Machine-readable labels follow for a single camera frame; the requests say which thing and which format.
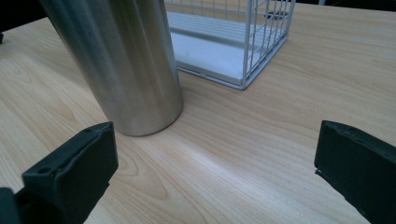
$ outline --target metal canister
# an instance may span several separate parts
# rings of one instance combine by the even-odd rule
[[[163,0],[40,0],[120,133],[156,133],[183,101]]]

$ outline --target white wire rack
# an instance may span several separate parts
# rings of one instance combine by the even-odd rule
[[[295,0],[165,0],[180,70],[243,90],[286,41]]]

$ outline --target wooden table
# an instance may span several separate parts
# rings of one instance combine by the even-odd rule
[[[180,73],[179,119],[117,133],[120,168],[86,223],[366,223],[313,164],[323,119],[396,146],[396,13],[297,4],[246,91]],[[0,186],[106,118],[47,19],[0,45]]]

